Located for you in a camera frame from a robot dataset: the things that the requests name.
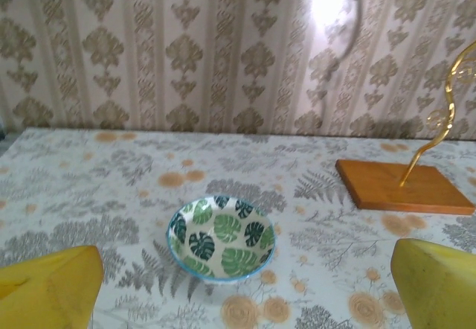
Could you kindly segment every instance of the wooden board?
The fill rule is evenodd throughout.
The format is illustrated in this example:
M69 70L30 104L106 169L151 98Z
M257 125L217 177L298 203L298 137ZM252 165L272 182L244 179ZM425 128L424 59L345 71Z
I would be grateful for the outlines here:
M458 215L475 211L435 167L415 166L400 187L406 164L339 159L335 166L358 208Z

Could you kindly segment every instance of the curved gold wire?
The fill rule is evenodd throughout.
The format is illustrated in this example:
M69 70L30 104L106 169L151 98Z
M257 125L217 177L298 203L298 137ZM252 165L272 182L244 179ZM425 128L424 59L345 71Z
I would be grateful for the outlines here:
M440 133L429 143L425 144L423 147L419 148L418 151L415 153L414 157L411 159L410 164L407 167L407 170L403 174L402 178L400 179L400 186L403 186L407 181L408 176L410 175L411 171L414 169L415 164L418 162L420 156L427 150L431 149L432 147L437 146L439 143L445 139L448 135L448 132L453 127L453 120L454 120L454 99L453 99L453 88L451 83L453 81L453 77L457 74L457 69L462 62L465 61L465 58L468 54L470 54L473 50L476 49L476 40L467 48L465 48L456 58L451 67L450 72L446 78L445 84L445 98L448 104L448 114L446 116L446 122L444 127L441 129Z

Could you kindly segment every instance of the table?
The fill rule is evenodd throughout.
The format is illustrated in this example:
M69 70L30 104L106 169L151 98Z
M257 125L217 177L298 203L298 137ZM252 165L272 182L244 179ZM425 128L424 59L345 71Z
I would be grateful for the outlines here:
M476 216L361 211L335 161L408 162L422 141L200 133L25 131L0 158L0 266L83 244L105 277L89 328L409 328L390 274L397 239L476 253ZM436 165L476 202L476 143ZM273 261L204 285L165 242L175 210L205 194L249 199L278 234Z

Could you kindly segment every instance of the wall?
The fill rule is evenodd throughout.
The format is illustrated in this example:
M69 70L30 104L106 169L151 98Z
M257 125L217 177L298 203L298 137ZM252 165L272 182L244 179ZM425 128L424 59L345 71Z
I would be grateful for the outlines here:
M425 138L476 38L472 0L0 1L13 130ZM455 84L452 138L476 139L475 90Z

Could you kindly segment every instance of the bowl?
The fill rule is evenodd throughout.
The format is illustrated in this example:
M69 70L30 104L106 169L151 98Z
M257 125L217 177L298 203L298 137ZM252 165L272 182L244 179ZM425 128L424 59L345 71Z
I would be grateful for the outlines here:
M259 272L271 259L275 235L265 213L243 199L197 199L180 208L167 228L177 263L209 283L234 283Z

